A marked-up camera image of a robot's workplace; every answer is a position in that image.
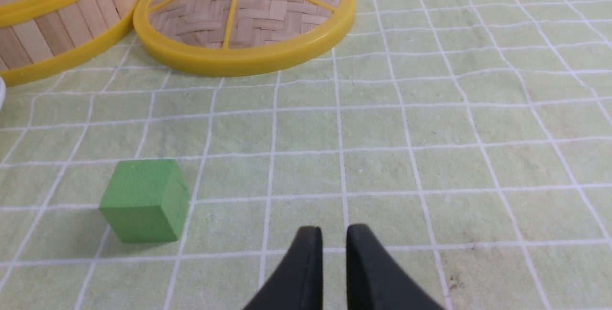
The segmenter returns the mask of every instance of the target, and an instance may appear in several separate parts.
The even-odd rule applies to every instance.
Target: bamboo steamer lid
[[[142,0],[135,26],[160,62],[231,77],[324,53],[352,27],[355,6],[356,0]]]

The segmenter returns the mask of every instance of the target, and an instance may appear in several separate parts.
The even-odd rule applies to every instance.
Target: bamboo steamer basket
[[[325,53],[349,33],[355,11],[356,0],[140,0],[134,26],[162,64],[240,77]]]
[[[89,61],[131,30],[137,0],[0,0],[0,76],[21,85]]]

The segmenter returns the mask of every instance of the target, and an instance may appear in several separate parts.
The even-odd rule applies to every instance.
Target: white grid line
[[[592,142],[592,141],[609,141],[612,140],[612,136],[585,136],[582,138],[559,138],[556,142],[567,144],[574,142]],[[408,149],[417,150],[429,150],[429,149],[472,149],[479,148],[481,145],[485,148],[494,148],[500,146],[525,146],[534,144],[550,144],[550,140],[522,140],[513,142],[500,142],[500,143],[482,143],[482,144],[439,144],[439,145],[425,145],[425,146],[395,146],[395,147],[377,147],[377,148],[348,148],[343,149],[343,153],[352,152],[365,152],[365,151],[408,151]],[[331,150],[312,150],[312,151],[280,151],[275,155],[330,155],[340,153],[339,149]],[[212,158],[225,158],[225,157],[267,157],[270,153],[227,153],[220,155],[208,155],[208,159]],[[197,155],[177,155],[177,156],[165,156],[176,160],[199,160],[200,157]],[[139,159],[157,159],[157,157],[141,157]],[[130,158],[123,159],[97,159],[97,160],[79,160],[79,161],[68,161],[68,162],[24,162],[16,164],[8,164],[6,166],[0,166],[0,170],[3,168],[14,168],[20,166],[80,166],[80,165],[91,165],[91,164],[104,164],[104,163],[117,163],[121,160],[131,160]]]
[[[214,90],[214,92],[212,93],[212,99],[210,100],[210,112],[215,111],[215,103],[217,100],[217,94],[219,90],[223,87],[224,82],[225,82],[225,78],[221,78],[221,81],[219,82],[219,87],[216,90]],[[202,174],[204,173],[206,158],[208,156],[208,149],[210,148],[210,141],[212,140],[213,117],[214,116],[212,115],[208,117],[208,127],[207,127],[208,131],[206,133],[206,144],[205,144],[204,150],[202,151],[201,160],[199,162],[199,167],[197,169],[197,177],[196,177],[195,185],[193,186],[193,194],[192,194],[192,198],[190,201],[189,210],[187,213],[185,224],[183,226],[183,234],[181,236],[179,252],[177,254],[177,260],[175,262],[175,266],[172,270],[172,275],[170,277],[170,284],[168,285],[168,293],[166,294],[166,300],[164,301],[164,310],[168,310],[170,308],[172,296],[175,291],[176,278],[177,278],[177,275],[179,274],[179,267],[181,264],[181,256],[183,255],[183,251],[185,251],[187,234],[190,229],[189,227],[191,224],[191,220],[193,218],[193,212],[195,210],[195,205],[196,205],[195,200],[197,199],[197,193],[199,192],[199,185],[202,180]]]
[[[419,80],[452,80],[451,77],[432,77],[432,79],[419,79]],[[529,103],[464,103],[463,101],[456,102],[444,102],[444,103],[410,103],[410,104],[380,104],[380,105],[346,105],[341,107],[341,110],[374,110],[374,109],[404,109],[404,108],[435,108],[435,107],[465,107],[466,105],[470,108],[481,107],[481,108],[529,108],[531,105],[534,107],[542,107],[546,105],[562,105],[562,104],[575,104],[575,103],[601,103],[602,100],[612,100],[612,96],[601,96],[597,97],[597,93],[592,92],[594,97],[584,97],[582,99],[570,99],[570,100],[548,100],[548,101],[538,101],[533,102],[533,104]],[[279,109],[260,109],[260,110],[237,110],[237,111],[222,111],[222,112],[210,112],[203,114],[183,114],[183,115],[169,115],[163,116],[159,118],[151,118],[151,122],[158,121],[168,121],[168,120],[177,120],[177,119],[192,119],[192,118],[208,118],[211,116],[234,116],[241,114],[265,114],[265,113],[273,113],[273,112],[285,112],[285,111],[331,111],[336,110],[336,107],[287,107],[287,108],[279,108]],[[120,120],[120,121],[99,121],[99,122],[90,122],[86,124],[83,123],[75,123],[75,124],[56,124],[56,125],[40,125],[40,126],[26,126],[26,127],[9,127],[2,128],[0,132],[7,131],[39,131],[39,130],[48,130],[54,128],[79,128],[88,125],[89,127],[99,126],[99,125],[121,125],[121,124],[135,124],[135,123],[147,123],[149,121],[148,118],[143,119],[134,119],[134,120]],[[0,168],[2,166],[10,166],[11,164],[7,164],[6,162],[0,164]]]
[[[262,255],[260,257],[260,272],[258,279],[258,288],[262,288],[266,282],[266,252],[267,243],[269,240],[270,233],[270,215],[272,210],[272,193],[273,193],[273,181],[274,181],[274,155],[276,154],[276,138],[277,138],[277,124],[278,124],[278,89],[280,87],[280,80],[282,77],[282,71],[278,71],[276,75],[276,86],[274,87],[273,97],[273,113],[272,113],[272,138],[270,146],[270,160],[268,165],[268,177],[267,177],[267,188],[266,188],[266,209],[264,212],[264,227],[262,234]]]
[[[125,60],[127,60],[127,57],[129,55],[130,49],[131,49],[131,47],[127,48],[127,50],[125,51],[125,53],[124,53],[124,55],[123,55],[123,57],[122,57],[122,59],[120,61],[120,66],[125,62]],[[118,70],[119,70],[119,68],[116,68],[116,70],[114,70],[113,75],[111,75],[111,77],[110,77],[109,81],[107,82],[107,84],[105,85],[104,89],[109,87],[109,85],[114,81],[114,77],[116,77],[116,74],[118,73]],[[55,86],[57,86],[59,84],[59,82],[61,81],[61,79],[63,79],[63,77],[64,77],[64,74],[62,74],[59,77],[59,80],[57,81],[57,83],[55,83]],[[76,144],[75,144],[74,148],[72,148],[72,151],[70,152],[70,156],[68,156],[68,160],[61,167],[61,170],[57,174],[57,177],[55,177],[55,181],[53,182],[53,185],[51,186],[48,194],[44,198],[44,201],[43,201],[42,205],[38,209],[36,217],[34,218],[33,222],[31,223],[31,225],[30,225],[30,227],[28,229],[28,232],[26,233],[26,235],[23,238],[21,244],[19,245],[19,248],[17,249],[17,252],[13,256],[13,259],[11,260],[11,264],[9,265],[9,268],[7,269],[4,277],[0,281],[0,292],[2,292],[2,289],[6,285],[6,282],[9,280],[9,277],[11,276],[11,273],[13,272],[13,269],[15,268],[15,262],[17,262],[19,260],[19,258],[21,257],[22,253],[26,249],[26,246],[28,245],[28,242],[29,242],[30,238],[32,237],[34,230],[36,229],[36,227],[38,226],[40,220],[42,219],[42,216],[44,215],[44,210],[45,210],[46,206],[48,205],[49,201],[51,201],[51,199],[53,198],[53,195],[55,194],[55,190],[57,189],[57,187],[59,186],[59,183],[63,179],[64,174],[66,173],[66,170],[68,169],[68,165],[69,165],[70,161],[72,161],[72,159],[74,159],[74,156],[77,154],[77,151],[79,150],[79,148],[81,147],[81,144],[83,143],[83,140],[85,139],[85,135],[87,134],[87,130],[89,129],[89,125],[88,124],[89,124],[89,121],[91,120],[91,116],[92,116],[92,114],[94,112],[94,97],[95,96],[96,95],[91,95],[89,97],[89,110],[87,112],[87,120],[86,120],[85,125],[83,127],[83,131],[81,132],[81,135],[79,136],[78,140],[76,141]],[[31,109],[31,112],[30,112],[30,121],[28,122],[28,125],[31,125],[31,122],[33,120],[33,116],[34,116],[34,111],[33,111],[33,104],[32,104],[32,109]],[[15,145],[13,146],[13,149],[11,149],[11,151],[15,150],[15,147],[17,146],[18,143],[19,143],[19,141],[15,143]]]
[[[378,26],[380,28],[380,30],[382,31],[384,29],[383,27],[383,20],[381,18],[380,12],[378,10],[378,0],[373,0],[373,4],[374,4],[374,11],[376,12],[376,19],[378,20]],[[422,206],[422,210],[424,212],[424,217],[426,219],[426,226],[427,226],[427,232],[428,232],[428,236],[430,239],[431,244],[433,245],[433,253],[434,253],[434,258],[435,258],[435,262],[436,262],[436,269],[437,269],[437,274],[439,277],[439,281],[440,281],[440,286],[442,289],[442,295],[444,295],[444,301],[446,303],[446,309],[447,310],[453,310],[453,303],[450,299],[450,290],[448,288],[448,284],[446,283],[446,276],[444,274],[444,268],[442,267],[442,261],[441,261],[441,257],[440,257],[440,253],[437,249],[437,243],[436,243],[436,238],[435,238],[435,234],[433,233],[433,227],[431,225],[431,217],[430,217],[430,213],[427,207],[427,203],[425,201],[425,197],[422,193],[422,185],[421,185],[421,180],[420,180],[420,175],[419,175],[419,169],[417,168],[417,162],[415,159],[415,153],[413,152],[412,149],[412,143],[410,140],[410,133],[408,130],[408,125],[407,125],[407,115],[406,115],[406,109],[405,109],[405,105],[404,105],[404,98],[402,97],[402,92],[400,91],[400,87],[397,83],[397,81],[395,81],[395,72],[393,70],[393,62],[391,60],[391,52],[389,50],[389,44],[387,42],[387,37],[386,35],[382,35],[382,42],[385,48],[385,53],[386,53],[386,57],[387,57],[387,67],[389,68],[389,75],[391,76],[391,79],[393,81],[393,87],[395,88],[395,92],[396,95],[398,97],[398,101],[400,102],[401,105],[401,110],[402,110],[402,125],[404,126],[404,138],[406,140],[406,146],[408,148],[408,153],[410,155],[410,162],[411,162],[411,166],[413,169],[413,177],[415,177],[415,182],[417,184],[417,191],[420,193],[419,194],[419,198],[421,201],[421,206]]]
[[[499,190],[504,193],[508,192],[546,192],[550,190],[577,190],[578,188],[596,189],[596,188],[612,188],[612,183],[585,183],[579,186],[573,184],[564,184],[558,186],[524,186],[524,187],[502,187],[502,188],[453,188],[453,189],[434,189],[434,190],[398,190],[387,192],[346,192],[345,193],[322,193],[322,194],[300,194],[300,195],[271,195],[272,201],[276,200],[291,200],[291,199],[334,199],[341,197],[386,197],[386,196],[413,196],[423,194],[427,195],[459,195],[459,194],[487,194],[496,193]],[[190,203],[196,205],[207,203],[238,203],[249,201],[267,201],[267,197],[238,197],[238,198],[208,198],[197,199]],[[98,208],[96,203],[64,203],[57,205],[46,206],[45,210],[91,210]],[[20,212],[39,210],[41,206],[14,206],[0,207],[0,212]]]
[[[607,245],[608,240],[595,239],[595,240],[562,240],[562,241],[532,241],[532,242],[513,242],[513,241],[499,241],[499,242],[474,242],[474,243],[463,243],[463,244],[438,244],[437,249],[443,251],[450,250],[474,250],[474,249],[503,249],[508,247],[520,247],[525,245],[527,247],[555,247],[555,246],[568,246],[568,245]],[[432,251],[435,249],[432,245],[386,245],[385,249],[388,251]],[[270,255],[284,255],[287,250],[271,250],[266,251],[266,256]],[[323,249],[323,253],[326,254],[343,254],[345,248],[342,247],[328,247]],[[182,262],[184,260],[199,260],[208,258],[232,258],[232,257],[245,257],[253,256],[258,257],[262,255],[261,251],[237,251],[230,253],[212,253],[212,254],[184,254],[181,257],[176,255],[166,256],[139,256],[139,257],[103,257],[99,260],[93,258],[74,258],[66,260],[35,260],[35,261],[18,261],[14,264],[15,267],[24,266],[58,266],[58,265],[89,265],[96,261],[97,264],[124,264],[124,263],[138,263],[138,262],[154,262],[154,261],[173,261]],[[0,268],[6,268],[11,266],[10,262],[0,262]]]
[[[474,4],[472,2],[472,0],[468,0],[468,2],[470,3],[470,5]],[[481,17],[481,14],[476,9],[474,9],[474,10],[476,11],[476,16],[478,17],[478,20],[482,24],[485,24],[483,18]],[[490,29],[488,27],[485,27],[485,30],[487,31],[489,37],[491,38],[491,41],[494,43],[494,46],[496,48],[498,48],[497,42],[495,41],[495,37],[491,33]],[[505,59],[505,56],[503,55],[503,53],[501,51],[498,51],[498,53],[500,54],[500,57],[502,58],[502,60],[508,66],[511,66],[511,64],[507,61],[507,59]],[[446,64],[447,64],[448,68],[451,68],[450,62],[448,62],[448,60],[446,60]],[[463,96],[465,98],[465,101],[468,101],[467,95],[461,89],[461,85],[459,85],[459,82],[456,79],[455,79],[455,85],[457,86],[459,91],[461,91],[461,96]],[[487,153],[487,149],[485,149],[485,147],[482,145],[481,136],[480,136],[480,134],[478,132],[478,129],[476,127],[476,124],[474,122],[474,116],[472,115],[472,111],[471,111],[470,107],[467,107],[466,109],[468,111],[468,118],[470,120],[470,125],[472,126],[472,130],[474,131],[474,134],[476,135],[476,140],[477,140],[478,144],[481,145],[480,146],[481,153],[482,153],[483,157],[485,158],[485,163],[487,164],[487,167],[488,167],[489,173],[490,173],[490,175],[492,177],[493,183],[494,183],[495,187],[498,190],[497,193],[499,195],[499,199],[502,202],[503,207],[505,208],[509,218],[511,219],[511,223],[512,223],[512,228],[514,230],[514,234],[516,234],[516,237],[518,238],[518,242],[521,243],[520,247],[521,247],[523,256],[525,258],[525,263],[527,264],[527,268],[529,269],[529,273],[531,274],[531,278],[533,278],[533,281],[534,281],[535,287],[537,289],[538,295],[540,296],[540,301],[542,301],[542,304],[544,305],[545,309],[551,310],[552,307],[551,307],[551,305],[550,305],[550,303],[548,301],[548,297],[546,295],[546,292],[544,291],[544,286],[542,286],[542,281],[540,280],[540,277],[539,277],[539,275],[538,275],[538,273],[536,271],[536,267],[534,266],[533,260],[531,259],[531,254],[529,254],[529,251],[527,250],[527,247],[524,244],[525,240],[523,238],[523,234],[521,232],[520,226],[518,225],[518,220],[516,219],[516,216],[514,215],[512,207],[510,206],[510,203],[508,202],[508,199],[506,198],[505,193],[501,190],[501,185],[499,184],[499,179],[498,179],[497,173],[496,173],[496,171],[494,170],[494,168],[492,166],[491,159],[489,158],[489,155]]]
[[[569,72],[572,72],[572,68],[570,68],[568,66],[566,60],[560,55],[559,51],[557,51],[555,46],[553,46],[553,44],[551,44],[551,42],[549,41],[548,37],[542,31],[542,27],[540,26],[540,24],[533,18],[533,16],[531,16],[531,14],[524,7],[522,7],[522,10],[523,10],[523,13],[525,13],[527,15],[527,17],[529,17],[536,24],[538,32],[540,33],[540,35],[542,35],[542,38],[544,39],[544,41],[546,41],[546,43],[551,48],[551,50],[555,53],[555,55],[557,55],[557,58],[560,60],[560,62],[563,64],[563,66]],[[520,75],[520,73],[517,73],[517,75],[518,75],[519,79],[521,80],[521,84],[523,86],[523,90],[525,92],[525,96],[527,97],[527,101],[529,103],[531,103],[531,96],[529,95],[529,91],[527,90],[527,86],[525,85],[525,80],[523,79],[522,75]],[[583,83],[583,81],[579,77],[577,77],[577,75],[573,75],[573,77],[575,78],[576,81],[578,81],[585,88],[591,89],[588,86],[586,86]],[[596,92],[593,89],[591,89],[591,91],[592,91],[594,96],[597,96]],[[601,105],[601,101],[597,100],[597,103],[599,104],[599,108],[603,111],[603,114],[606,117],[606,119],[608,120],[608,122],[610,124],[612,124],[612,120],[610,120],[610,116],[608,115],[608,113],[605,111],[605,109]],[[577,190],[579,191],[580,197],[581,197],[582,201],[584,202],[584,205],[586,205],[586,207],[589,209],[589,212],[592,214],[593,218],[595,219],[595,222],[597,222],[597,225],[599,226],[599,229],[601,230],[601,233],[603,233],[603,236],[607,240],[610,240],[610,234],[608,233],[608,230],[606,230],[606,227],[603,224],[603,221],[601,220],[601,218],[597,214],[597,212],[596,212],[595,208],[593,207],[593,205],[590,203],[590,200],[588,199],[588,197],[586,197],[586,194],[584,194],[584,190],[582,189],[582,187],[579,186],[579,182],[576,180],[575,175],[572,172],[572,169],[569,167],[569,164],[566,161],[565,156],[561,152],[561,150],[559,148],[559,145],[557,144],[557,140],[555,140],[553,138],[553,135],[548,131],[548,129],[544,125],[544,122],[542,121],[542,118],[540,117],[538,112],[535,110],[535,108],[532,108],[531,111],[533,112],[533,114],[535,116],[535,119],[537,120],[538,124],[540,125],[540,127],[542,127],[542,129],[546,133],[546,136],[548,137],[548,139],[550,140],[551,144],[553,145],[553,148],[555,149],[555,153],[557,154],[557,156],[559,157],[561,163],[563,164],[563,167],[564,167],[566,173],[568,173],[568,176],[569,176],[570,180],[572,181],[572,184],[574,186],[576,186]]]
[[[168,79],[170,79],[171,73],[172,71],[169,70],[168,73],[166,74],[166,78],[164,79],[164,85],[168,82]],[[144,146],[144,142],[146,141],[147,133],[149,132],[149,123],[151,122],[151,116],[153,115],[154,105],[155,105],[155,92],[151,94],[151,100],[149,102],[148,119],[144,125],[144,128],[142,129],[142,138],[140,140],[140,143],[138,144],[138,149],[136,149],[136,154],[134,155],[134,159],[138,159],[140,157],[140,153],[142,152],[142,147]],[[102,251],[104,250],[104,246],[107,242],[107,239],[109,238],[110,232],[111,232],[111,227],[110,225],[107,225],[106,229],[104,230],[104,234],[102,235],[100,239],[100,243],[98,245],[98,250],[96,251],[96,255],[94,256],[94,262],[92,262],[92,264],[90,265],[89,271],[87,272],[85,280],[83,281],[83,285],[81,286],[81,291],[79,292],[78,298],[76,300],[74,310],[81,310],[81,306],[83,305],[83,301],[85,300],[85,294],[87,292],[87,288],[89,287],[89,282],[91,281],[91,278],[94,275],[94,271],[96,271],[96,265],[98,264],[98,261],[100,260],[100,256],[102,254]]]
[[[332,62],[334,66],[334,96],[336,100],[336,126],[338,130],[338,149],[339,149],[339,164],[340,164],[340,186],[342,194],[346,194],[346,166],[345,166],[345,154],[344,154],[344,138],[342,134],[342,111],[340,101],[340,84],[338,81],[338,65],[336,62],[336,48],[332,48]],[[345,229],[348,229],[350,225],[350,217],[348,210],[348,199],[346,195],[342,197],[342,218],[344,221]]]

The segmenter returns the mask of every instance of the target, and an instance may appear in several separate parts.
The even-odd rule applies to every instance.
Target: green wooden block
[[[175,160],[124,160],[100,211],[123,243],[174,242],[181,237],[189,199]]]

